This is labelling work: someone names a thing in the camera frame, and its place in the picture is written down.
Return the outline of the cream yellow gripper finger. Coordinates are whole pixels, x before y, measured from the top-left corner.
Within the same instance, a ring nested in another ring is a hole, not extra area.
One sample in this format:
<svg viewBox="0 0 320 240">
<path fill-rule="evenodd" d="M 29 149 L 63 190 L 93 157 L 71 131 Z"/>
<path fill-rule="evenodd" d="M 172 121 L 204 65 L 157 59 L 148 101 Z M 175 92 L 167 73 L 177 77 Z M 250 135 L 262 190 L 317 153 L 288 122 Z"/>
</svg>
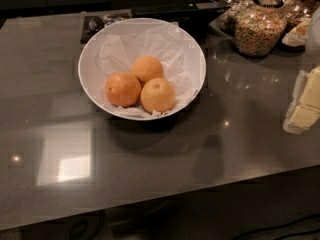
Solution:
<svg viewBox="0 0 320 240">
<path fill-rule="evenodd" d="M 296 78 L 292 102 L 283 129 L 291 134 L 307 131 L 320 119 L 320 67 L 310 72 L 301 70 Z"/>
</svg>

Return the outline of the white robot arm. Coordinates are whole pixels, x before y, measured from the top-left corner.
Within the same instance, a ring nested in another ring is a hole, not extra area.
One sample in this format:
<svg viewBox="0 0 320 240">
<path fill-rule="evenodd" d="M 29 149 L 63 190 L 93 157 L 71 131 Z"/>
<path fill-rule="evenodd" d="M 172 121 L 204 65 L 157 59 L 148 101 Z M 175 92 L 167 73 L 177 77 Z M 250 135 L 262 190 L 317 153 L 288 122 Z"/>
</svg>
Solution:
<svg viewBox="0 0 320 240">
<path fill-rule="evenodd" d="M 292 134 L 307 131 L 320 119 L 320 8 L 306 27 L 305 51 L 316 66 L 310 72 L 301 70 L 296 78 L 283 122 L 283 129 Z"/>
</svg>

